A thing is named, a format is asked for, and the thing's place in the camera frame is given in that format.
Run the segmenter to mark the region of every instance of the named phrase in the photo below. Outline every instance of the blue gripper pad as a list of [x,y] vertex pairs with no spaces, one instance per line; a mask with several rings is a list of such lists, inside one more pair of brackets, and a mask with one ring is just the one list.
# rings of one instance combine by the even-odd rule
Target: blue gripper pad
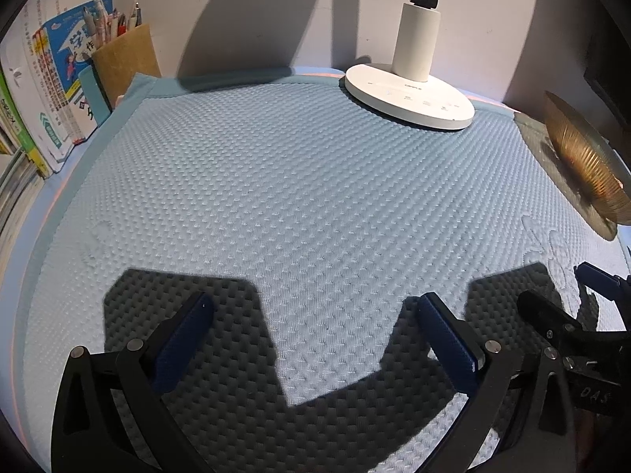
[[416,319],[456,391],[472,396],[478,390],[477,361],[455,331],[456,318],[435,293],[417,297]]
[[151,387],[156,393],[173,391],[213,321],[213,300],[206,294],[191,306],[153,363]]
[[610,301],[622,299],[623,294],[618,279],[591,263],[581,263],[574,270],[574,275],[578,282],[600,293],[606,299]]

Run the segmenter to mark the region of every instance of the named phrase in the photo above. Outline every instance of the bolt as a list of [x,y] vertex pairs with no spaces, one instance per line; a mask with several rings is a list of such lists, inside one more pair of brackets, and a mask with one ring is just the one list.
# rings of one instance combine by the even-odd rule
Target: bolt
[[558,357],[558,352],[553,347],[545,347],[543,353],[546,354],[548,359],[556,359]]
[[497,354],[500,350],[502,350],[502,346],[495,340],[487,341],[484,343],[484,347],[492,354]]
[[80,358],[84,352],[85,349],[81,345],[79,345],[78,347],[75,347],[70,351],[70,357],[73,359]]
[[141,339],[134,338],[133,340],[130,340],[127,342],[127,350],[136,352],[137,350],[140,350],[141,348],[143,348],[143,345],[144,343]]
[[563,358],[563,366],[567,369],[573,369],[576,363],[574,363],[572,358],[565,357]]

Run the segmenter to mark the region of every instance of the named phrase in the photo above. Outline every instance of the lamp base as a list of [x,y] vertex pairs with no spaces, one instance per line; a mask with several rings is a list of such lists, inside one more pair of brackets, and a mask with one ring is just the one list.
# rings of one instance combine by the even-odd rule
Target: lamp base
[[387,64],[354,65],[346,71],[346,90],[375,110],[421,126],[461,130],[473,121],[471,101],[448,83],[433,76],[416,82],[390,69]]

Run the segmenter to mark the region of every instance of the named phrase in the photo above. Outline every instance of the green book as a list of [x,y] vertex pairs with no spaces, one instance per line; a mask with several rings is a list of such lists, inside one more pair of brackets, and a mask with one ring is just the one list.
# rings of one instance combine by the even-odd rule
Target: green book
[[42,174],[44,178],[48,178],[52,174],[48,163],[43,159],[37,146],[33,142],[33,139],[29,135],[24,122],[18,113],[18,109],[15,108],[15,103],[9,92],[9,88],[6,85],[4,74],[0,69],[0,113],[10,125],[10,129],[6,130],[7,133],[11,133],[20,142],[20,145],[24,148],[24,152],[29,159],[36,165],[37,170]]

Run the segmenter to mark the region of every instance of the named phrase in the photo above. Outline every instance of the book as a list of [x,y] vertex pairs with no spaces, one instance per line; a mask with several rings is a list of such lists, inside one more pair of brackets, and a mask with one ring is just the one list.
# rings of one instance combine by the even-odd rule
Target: book
[[13,145],[11,139],[9,138],[9,135],[7,134],[7,132],[4,131],[5,128],[6,128],[5,123],[3,123],[2,119],[0,119],[0,153],[13,154],[15,153],[16,148]]
[[33,34],[54,15],[89,0],[28,0],[0,43],[0,64],[21,120],[50,170],[59,172],[73,147],[46,91]]
[[41,73],[41,82],[44,84],[43,91],[50,105],[51,115],[58,124],[60,123],[60,126],[62,125],[62,129],[65,130],[73,143],[78,143],[79,140],[77,140],[77,137],[80,134],[79,127],[68,108],[67,100],[65,100],[63,94],[61,94],[61,97],[59,96],[59,84],[56,83],[55,80],[56,71],[52,71],[52,68],[46,61],[45,46],[43,44],[41,30],[38,30],[33,35],[33,45],[35,47],[35,54],[37,55],[39,72]]
[[42,154],[39,152],[33,138],[28,134],[24,122],[22,121],[18,109],[15,107],[11,93],[4,80],[4,75],[0,69],[0,118],[6,123],[7,132],[15,136],[28,158],[35,164],[39,173],[48,178],[52,171],[50,166],[43,159]]
[[28,212],[43,187],[22,149],[0,155],[0,282]]
[[[103,0],[103,5],[107,13],[112,13],[112,0]],[[84,8],[96,11],[94,1],[87,2],[49,19],[34,35],[50,74],[52,98],[60,102],[62,109],[69,106],[77,124],[78,129],[74,123],[69,129],[74,143],[88,138],[97,127],[78,77],[95,51],[83,18]]]

